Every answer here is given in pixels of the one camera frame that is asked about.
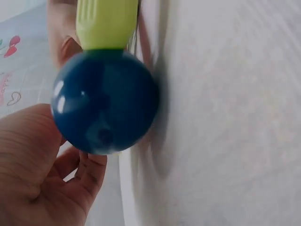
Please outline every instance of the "red heart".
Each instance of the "red heart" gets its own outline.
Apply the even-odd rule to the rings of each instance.
[[[4,55],[4,58],[9,57],[11,55],[13,55],[14,53],[17,52],[17,48],[15,46],[12,46],[8,49],[8,51],[6,52],[6,54]]]
[[[20,101],[20,99],[21,99],[21,93],[13,92],[11,94],[11,100],[8,102],[7,106],[15,105]]]
[[[13,37],[9,42],[9,47],[15,46],[21,41],[20,36]]]

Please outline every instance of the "white surface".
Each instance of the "white surface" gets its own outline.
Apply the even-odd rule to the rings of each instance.
[[[119,173],[123,215],[125,226],[140,226],[135,206],[131,151],[126,150],[119,156]]]
[[[162,87],[143,226],[301,225],[299,0],[144,0]]]
[[[46,0],[0,0],[0,22],[26,12]]]

